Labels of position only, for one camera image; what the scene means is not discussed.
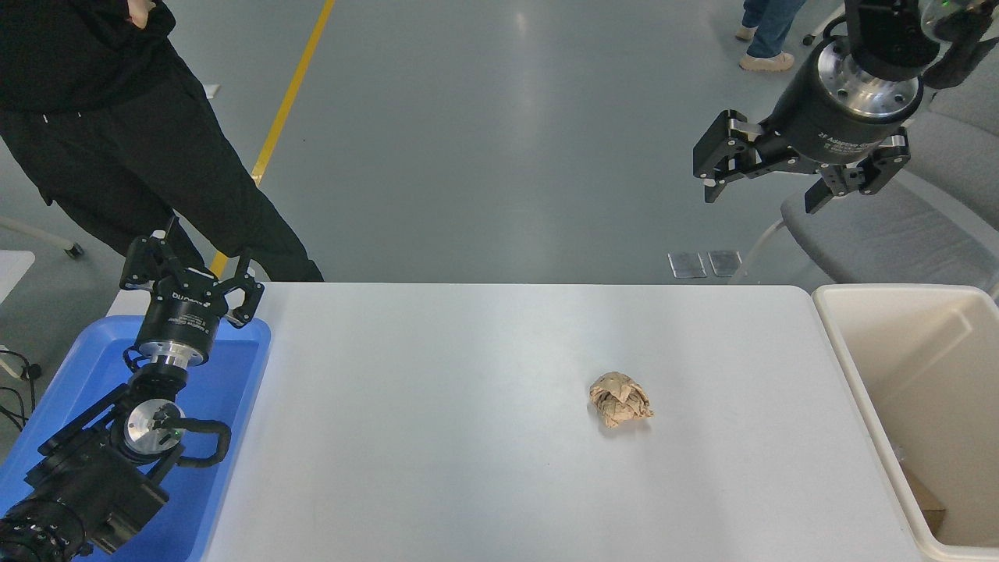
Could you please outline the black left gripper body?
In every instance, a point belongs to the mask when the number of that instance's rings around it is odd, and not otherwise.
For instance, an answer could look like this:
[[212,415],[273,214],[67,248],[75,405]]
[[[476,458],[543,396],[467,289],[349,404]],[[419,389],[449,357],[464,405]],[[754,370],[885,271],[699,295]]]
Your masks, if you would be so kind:
[[213,276],[203,273],[191,273],[185,280],[171,276],[158,281],[140,325],[140,354],[157,356],[171,346],[181,346],[190,349],[192,356],[210,355],[227,311],[215,292],[216,283]]

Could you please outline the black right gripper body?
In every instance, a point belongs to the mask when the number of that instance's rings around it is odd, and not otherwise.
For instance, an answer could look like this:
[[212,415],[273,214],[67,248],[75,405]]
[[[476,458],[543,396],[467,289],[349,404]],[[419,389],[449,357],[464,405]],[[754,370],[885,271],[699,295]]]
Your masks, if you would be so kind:
[[814,162],[853,163],[895,134],[922,96],[919,78],[885,80],[852,56],[815,56],[795,74],[764,128]]

